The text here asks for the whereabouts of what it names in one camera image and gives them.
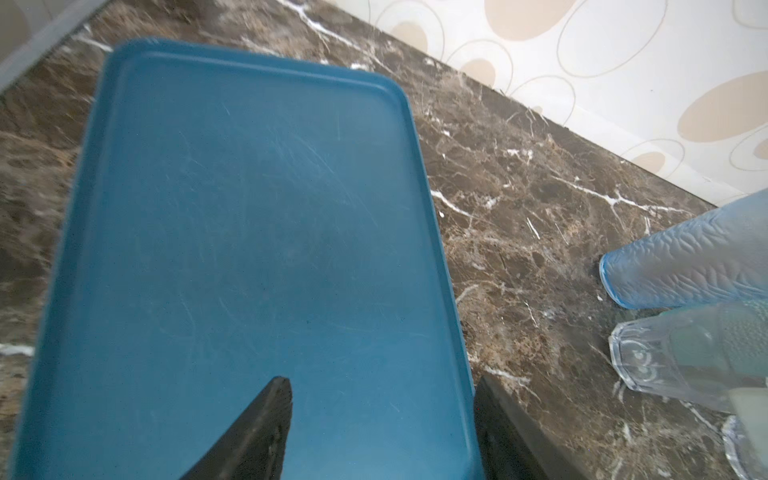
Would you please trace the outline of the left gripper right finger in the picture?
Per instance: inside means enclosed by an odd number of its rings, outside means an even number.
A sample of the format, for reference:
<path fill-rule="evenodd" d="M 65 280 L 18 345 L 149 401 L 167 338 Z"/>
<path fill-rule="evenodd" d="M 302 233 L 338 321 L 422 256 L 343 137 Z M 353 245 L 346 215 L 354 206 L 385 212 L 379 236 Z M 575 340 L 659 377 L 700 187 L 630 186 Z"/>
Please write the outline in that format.
<path fill-rule="evenodd" d="M 577 480 L 585 474 L 490 374 L 473 400 L 474 423 L 487 479 Z"/>

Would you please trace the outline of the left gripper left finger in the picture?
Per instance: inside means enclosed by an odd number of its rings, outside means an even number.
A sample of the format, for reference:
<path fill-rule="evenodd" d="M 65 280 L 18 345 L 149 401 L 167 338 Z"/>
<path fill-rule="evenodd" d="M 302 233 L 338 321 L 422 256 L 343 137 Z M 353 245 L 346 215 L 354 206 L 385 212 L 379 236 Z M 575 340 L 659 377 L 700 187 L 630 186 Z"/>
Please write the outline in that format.
<path fill-rule="evenodd" d="M 292 419 L 286 377 L 271 379 L 182 480 L 278 480 Z"/>

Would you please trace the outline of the teal plastic tray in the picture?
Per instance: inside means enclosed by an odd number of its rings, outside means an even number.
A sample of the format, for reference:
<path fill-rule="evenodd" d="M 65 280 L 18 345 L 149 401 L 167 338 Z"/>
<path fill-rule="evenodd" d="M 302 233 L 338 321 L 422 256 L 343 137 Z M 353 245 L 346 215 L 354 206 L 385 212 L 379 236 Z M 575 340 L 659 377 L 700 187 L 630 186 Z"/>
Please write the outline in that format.
<path fill-rule="evenodd" d="M 13 479 L 177 479 L 276 376 L 286 479 L 479 479 L 404 91 L 143 38 L 91 109 Z"/>

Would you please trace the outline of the blue textured plastic cup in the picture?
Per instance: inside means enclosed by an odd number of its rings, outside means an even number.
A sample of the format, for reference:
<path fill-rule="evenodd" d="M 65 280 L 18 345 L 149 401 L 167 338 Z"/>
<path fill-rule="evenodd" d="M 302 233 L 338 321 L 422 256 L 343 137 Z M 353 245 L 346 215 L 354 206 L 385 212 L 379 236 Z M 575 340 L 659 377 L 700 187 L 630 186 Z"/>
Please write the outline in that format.
<path fill-rule="evenodd" d="M 767 191 L 761 190 L 602 256 L 601 282 L 626 309 L 767 296 Z"/>

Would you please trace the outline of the green textured plastic cup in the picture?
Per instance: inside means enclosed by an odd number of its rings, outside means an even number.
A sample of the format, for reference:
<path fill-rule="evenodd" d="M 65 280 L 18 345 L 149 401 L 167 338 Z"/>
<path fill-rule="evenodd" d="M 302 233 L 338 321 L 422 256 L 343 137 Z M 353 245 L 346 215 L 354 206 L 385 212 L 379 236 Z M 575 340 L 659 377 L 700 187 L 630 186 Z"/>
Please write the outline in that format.
<path fill-rule="evenodd" d="M 678 366 L 765 384 L 765 299 L 682 307 L 661 318 L 670 326 L 669 345 Z"/>

